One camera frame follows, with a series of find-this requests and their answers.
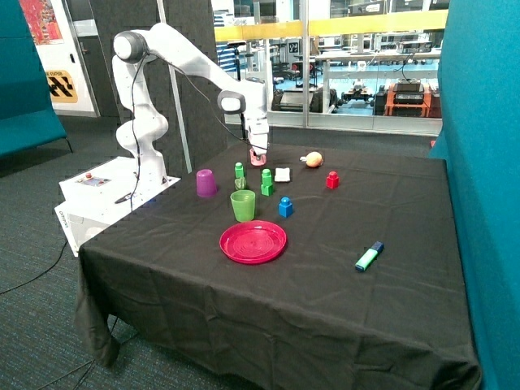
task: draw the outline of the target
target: green plastic cup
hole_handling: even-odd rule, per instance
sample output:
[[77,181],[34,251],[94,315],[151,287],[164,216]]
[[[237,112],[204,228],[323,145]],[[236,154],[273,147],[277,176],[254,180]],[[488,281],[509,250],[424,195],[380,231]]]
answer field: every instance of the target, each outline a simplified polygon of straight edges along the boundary
[[247,222],[254,219],[255,198],[255,193],[248,189],[241,189],[231,194],[231,204],[235,219],[238,222]]

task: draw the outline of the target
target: yellow sign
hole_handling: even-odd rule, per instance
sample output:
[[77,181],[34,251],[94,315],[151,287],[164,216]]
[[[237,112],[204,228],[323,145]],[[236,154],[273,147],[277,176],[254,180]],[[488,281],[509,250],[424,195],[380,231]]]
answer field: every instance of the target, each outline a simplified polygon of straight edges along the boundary
[[53,103],[77,103],[78,95],[67,71],[46,71],[50,100]]
[[[309,35],[317,37],[390,31],[436,30],[446,27],[447,18],[448,10],[440,10],[310,20]],[[300,20],[285,23],[217,27],[214,29],[215,41],[217,42],[301,37],[302,34],[303,24]]]

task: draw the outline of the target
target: highlighter cap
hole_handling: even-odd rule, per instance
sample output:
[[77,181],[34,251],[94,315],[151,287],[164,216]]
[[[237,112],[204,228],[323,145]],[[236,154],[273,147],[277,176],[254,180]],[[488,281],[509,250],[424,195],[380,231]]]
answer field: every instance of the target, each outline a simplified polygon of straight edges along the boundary
[[373,250],[377,251],[378,254],[380,254],[381,252],[383,252],[384,245],[382,242],[376,241],[375,244],[373,244],[371,248]]

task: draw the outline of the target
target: teal couch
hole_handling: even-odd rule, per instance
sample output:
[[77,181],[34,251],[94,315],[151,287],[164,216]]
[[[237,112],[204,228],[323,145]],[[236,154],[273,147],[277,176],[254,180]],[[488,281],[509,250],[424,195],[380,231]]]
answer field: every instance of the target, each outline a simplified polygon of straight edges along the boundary
[[0,2],[0,156],[67,134],[18,0]]
[[483,389],[520,388],[520,4],[452,0],[440,60],[444,158]]

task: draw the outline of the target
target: black partition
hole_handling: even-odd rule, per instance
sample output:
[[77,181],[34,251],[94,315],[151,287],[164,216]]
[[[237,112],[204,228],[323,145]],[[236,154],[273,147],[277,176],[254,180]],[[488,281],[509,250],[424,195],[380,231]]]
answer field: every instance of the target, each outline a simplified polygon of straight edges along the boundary
[[[213,29],[213,11],[208,0],[163,0],[167,23],[187,37],[199,50],[216,62],[215,31]],[[122,123],[131,120],[132,114],[125,109],[117,96],[111,59],[114,49],[114,36],[130,29],[150,29],[158,23],[158,6],[154,0],[90,0],[97,31],[102,45],[106,66],[110,73],[112,89],[115,92],[119,117]],[[164,155],[167,173],[182,176],[186,172],[179,123],[171,88],[168,66],[157,60],[145,66],[149,94],[157,110],[168,122],[168,132],[156,141],[156,149]],[[189,152],[193,170],[226,148],[226,130],[214,115],[219,113],[216,99],[219,89],[208,80],[194,77],[192,82],[211,101],[210,103],[179,73],[176,73],[179,85],[180,105],[184,116],[184,125],[188,137]]]

